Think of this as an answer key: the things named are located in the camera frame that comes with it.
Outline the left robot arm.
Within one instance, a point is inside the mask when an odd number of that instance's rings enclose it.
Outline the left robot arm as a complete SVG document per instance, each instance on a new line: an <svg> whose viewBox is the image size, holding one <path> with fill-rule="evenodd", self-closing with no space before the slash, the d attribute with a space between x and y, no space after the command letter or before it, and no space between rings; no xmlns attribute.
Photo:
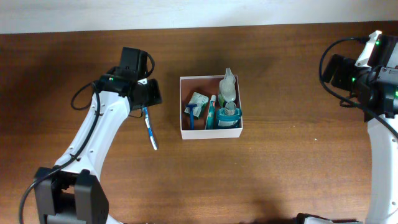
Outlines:
<svg viewBox="0 0 398 224"><path fill-rule="evenodd" d="M72 143L51 168L39 167L19 205L35 193L40 223L117 223L100 178L113 139L123 122L138 110L149 139L157 149L148 108L162 102L157 80L151 79L155 61L146 51L124 47L119 65L89 83L88 114Z"/></svg>

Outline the blue disposable razor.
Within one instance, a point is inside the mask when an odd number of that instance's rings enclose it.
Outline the blue disposable razor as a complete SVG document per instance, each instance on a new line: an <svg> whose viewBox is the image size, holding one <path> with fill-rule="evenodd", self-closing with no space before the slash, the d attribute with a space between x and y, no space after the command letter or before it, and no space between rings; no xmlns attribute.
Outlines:
<svg viewBox="0 0 398 224"><path fill-rule="evenodd" d="M189 109L189 115L190 115L190 129L194 130L194 113L193 109L197 107L197 104L187 104L186 107Z"/></svg>

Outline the blue toothbrush with cap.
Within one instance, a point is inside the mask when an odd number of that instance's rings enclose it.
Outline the blue toothbrush with cap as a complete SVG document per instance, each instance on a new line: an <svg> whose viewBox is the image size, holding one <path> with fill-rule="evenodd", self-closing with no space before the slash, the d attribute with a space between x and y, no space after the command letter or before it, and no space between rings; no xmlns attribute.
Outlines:
<svg viewBox="0 0 398 224"><path fill-rule="evenodd" d="M143 112L144 112L144 115L145 115L144 121L145 121L147 130L148 130L148 133L149 133L150 142L151 142L152 147L154 148L154 150L157 151L158 150L158 146L157 146L157 143L156 143L156 140L155 140L155 137L154 137L154 133L152 131L150 118L149 118L149 112L148 112L147 107L143 107Z"/></svg>

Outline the clear green-label sanitizer bottle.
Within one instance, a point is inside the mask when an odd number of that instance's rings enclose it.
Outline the clear green-label sanitizer bottle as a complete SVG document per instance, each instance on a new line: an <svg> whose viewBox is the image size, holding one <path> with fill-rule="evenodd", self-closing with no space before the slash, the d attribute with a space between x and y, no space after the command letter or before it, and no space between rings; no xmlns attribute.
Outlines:
<svg viewBox="0 0 398 224"><path fill-rule="evenodd" d="M223 108L236 99L236 78L230 68L226 68L224 78L219 83L218 103Z"/></svg>

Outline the green white soap box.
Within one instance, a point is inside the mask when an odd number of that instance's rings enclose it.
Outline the green white soap box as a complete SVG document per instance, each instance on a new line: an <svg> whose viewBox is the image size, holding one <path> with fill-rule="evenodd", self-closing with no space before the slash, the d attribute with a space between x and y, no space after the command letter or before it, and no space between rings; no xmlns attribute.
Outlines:
<svg viewBox="0 0 398 224"><path fill-rule="evenodd" d="M205 107L208 104L208 102L209 98L207 96L194 92L188 104L196 104L196 107L194 107L192 110L186 107L184 112L186 114L190 114L190 112L192 111L193 117L195 119L200 119L203 116Z"/></svg>

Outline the blue mouthwash bottle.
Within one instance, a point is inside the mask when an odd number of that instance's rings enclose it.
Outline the blue mouthwash bottle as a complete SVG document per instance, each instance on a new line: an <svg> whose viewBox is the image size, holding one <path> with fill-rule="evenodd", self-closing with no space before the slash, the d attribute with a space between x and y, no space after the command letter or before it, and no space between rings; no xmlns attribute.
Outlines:
<svg viewBox="0 0 398 224"><path fill-rule="evenodd" d="M237 128L241 117L241 109L234 102L227 102L225 107L216 112L216 127L218 129Z"/></svg>

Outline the green white toothpaste tube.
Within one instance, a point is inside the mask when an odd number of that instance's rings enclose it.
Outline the green white toothpaste tube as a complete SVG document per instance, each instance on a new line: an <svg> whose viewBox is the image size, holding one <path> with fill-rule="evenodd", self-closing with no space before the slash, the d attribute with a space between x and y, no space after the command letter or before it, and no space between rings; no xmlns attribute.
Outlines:
<svg viewBox="0 0 398 224"><path fill-rule="evenodd" d="M216 111L216 96L212 95L211 99L209 101L208 114L207 114L207 117L206 117L206 124L205 124L205 129L206 130L213 129L215 111Z"/></svg>

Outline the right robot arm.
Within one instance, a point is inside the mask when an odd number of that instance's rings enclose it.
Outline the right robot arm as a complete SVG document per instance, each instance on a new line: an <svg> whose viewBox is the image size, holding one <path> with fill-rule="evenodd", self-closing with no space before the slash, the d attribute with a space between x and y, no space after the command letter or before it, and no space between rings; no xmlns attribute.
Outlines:
<svg viewBox="0 0 398 224"><path fill-rule="evenodd" d="M365 223L397 223L397 37L376 30L353 37L357 59L334 54L319 64L321 86L346 108L358 108L371 143L371 199Z"/></svg>

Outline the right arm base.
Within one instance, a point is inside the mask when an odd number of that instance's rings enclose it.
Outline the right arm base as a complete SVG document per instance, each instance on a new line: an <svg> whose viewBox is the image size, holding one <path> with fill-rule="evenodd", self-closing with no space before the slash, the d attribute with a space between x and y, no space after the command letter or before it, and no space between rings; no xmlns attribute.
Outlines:
<svg viewBox="0 0 398 224"><path fill-rule="evenodd" d="M308 213L298 213L293 221L294 224L363 224L357 220L330 220Z"/></svg>

